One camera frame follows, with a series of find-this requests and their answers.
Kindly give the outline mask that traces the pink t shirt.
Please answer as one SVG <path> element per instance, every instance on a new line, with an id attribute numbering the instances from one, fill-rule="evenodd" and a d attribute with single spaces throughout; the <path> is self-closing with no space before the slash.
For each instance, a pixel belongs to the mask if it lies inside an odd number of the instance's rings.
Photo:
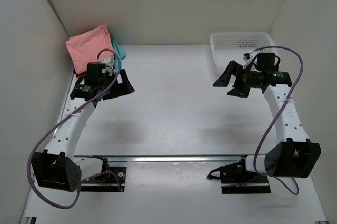
<path id="1" fill-rule="evenodd" d="M 88 32 L 70 37 L 66 41 L 66 47 L 77 75 L 86 72 L 88 63 L 97 61 L 101 50 L 114 50 L 107 25 L 99 25 Z"/>

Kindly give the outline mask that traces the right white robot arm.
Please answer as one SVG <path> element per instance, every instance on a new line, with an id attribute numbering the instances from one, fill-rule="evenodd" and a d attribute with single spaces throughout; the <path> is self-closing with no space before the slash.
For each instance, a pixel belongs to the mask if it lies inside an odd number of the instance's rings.
<path id="1" fill-rule="evenodd" d="M 255 173 L 272 177 L 307 178 L 316 164 L 321 148 L 313 143 L 300 121 L 292 94 L 294 86 L 287 72 L 276 66 L 248 71 L 236 61 L 230 61 L 224 73 L 213 83 L 214 87 L 227 87 L 235 77 L 228 95 L 247 98 L 251 88 L 261 89 L 273 116 L 276 144 L 266 155 L 247 155 L 245 164 L 236 168 L 236 177 L 250 181 Z"/>

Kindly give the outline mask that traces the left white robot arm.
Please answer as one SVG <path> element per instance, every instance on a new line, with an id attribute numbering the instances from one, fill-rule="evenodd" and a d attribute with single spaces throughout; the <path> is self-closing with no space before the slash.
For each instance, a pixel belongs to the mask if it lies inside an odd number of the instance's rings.
<path id="1" fill-rule="evenodd" d="M 68 113 L 64 123 L 57 127 L 50 142 L 42 152 L 34 152 L 31 160 L 40 187 L 74 192 L 83 180 L 95 177 L 104 181 L 110 176 L 107 158 L 90 155 L 74 160 L 74 152 L 99 101 L 114 99 L 134 92 L 124 69 L 120 70 L 119 82 L 108 71 L 100 79 L 89 76 L 79 78 L 70 94 Z"/>

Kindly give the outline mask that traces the red folded t shirt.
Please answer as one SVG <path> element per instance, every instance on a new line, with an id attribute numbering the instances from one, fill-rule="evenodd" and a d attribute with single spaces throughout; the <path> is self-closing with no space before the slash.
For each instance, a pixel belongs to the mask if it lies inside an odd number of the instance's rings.
<path id="1" fill-rule="evenodd" d="M 73 73 L 75 74 L 76 78 L 83 77 L 83 76 L 86 75 L 86 71 L 84 71 L 84 72 L 78 74 L 78 73 L 76 73 L 75 70 L 73 70 Z"/>

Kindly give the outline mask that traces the teal folded t shirt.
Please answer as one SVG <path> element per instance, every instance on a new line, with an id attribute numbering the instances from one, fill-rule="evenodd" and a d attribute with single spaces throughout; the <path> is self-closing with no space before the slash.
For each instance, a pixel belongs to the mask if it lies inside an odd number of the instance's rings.
<path id="1" fill-rule="evenodd" d="M 113 39 L 111 36 L 111 43 L 113 46 L 114 51 L 118 54 L 120 60 L 122 61 L 123 59 L 126 58 L 126 52 L 124 49 Z"/>

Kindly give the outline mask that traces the white plastic basket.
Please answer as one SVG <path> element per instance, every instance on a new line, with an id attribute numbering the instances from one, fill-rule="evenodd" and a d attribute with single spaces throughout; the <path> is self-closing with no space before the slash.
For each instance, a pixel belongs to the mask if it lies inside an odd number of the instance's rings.
<path id="1" fill-rule="evenodd" d="M 210 35 L 211 52 L 218 74 L 225 71 L 231 60 L 243 65 L 243 54 L 273 45 L 269 34 L 264 32 L 222 32 Z"/>

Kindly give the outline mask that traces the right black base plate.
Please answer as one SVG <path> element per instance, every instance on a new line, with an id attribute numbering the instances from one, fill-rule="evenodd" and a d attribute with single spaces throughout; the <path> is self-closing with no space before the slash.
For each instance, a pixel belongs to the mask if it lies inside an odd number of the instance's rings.
<path id="1" fill-rule="evenodd" d="M 268 178 L 245 170 L 240 162 L 211 170 L 208 180 L 219 180 L 222 194 L 269 194 Z"/>

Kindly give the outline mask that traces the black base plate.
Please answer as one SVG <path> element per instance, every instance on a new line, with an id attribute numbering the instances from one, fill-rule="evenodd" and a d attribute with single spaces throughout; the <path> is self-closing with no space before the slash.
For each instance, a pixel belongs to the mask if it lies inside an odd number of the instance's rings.
<path id="1" fill-rule="evenodd" d="M 126 163 L 106 162 L 102 171 L 110 170 L 112 174 L 104 174 L 88 181 L 84 181 L 81 185 L 81 192 L 117 192 L 125 191 L 127 166 Z"/>
<path id="2" fill-rule="evenodd" d="M 222 194 L 269 194 L 268 178 L 245 170 L 240 162 L 211 170 L 208 180 L 219 180 Z"/>

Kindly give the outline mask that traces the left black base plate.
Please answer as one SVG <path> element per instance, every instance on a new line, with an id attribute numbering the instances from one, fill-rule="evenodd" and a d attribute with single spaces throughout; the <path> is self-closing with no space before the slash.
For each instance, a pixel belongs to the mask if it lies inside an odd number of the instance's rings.
<path id="1" fill-rule="evenodd" d="M 125 191 L 127 166 L 126 163 L 106 162 L 102 171 L 110 170 L 112 174 L 104 174 L 88 181 L 84 181 L 81 185 L 81 192 L 117 192 Z"/>

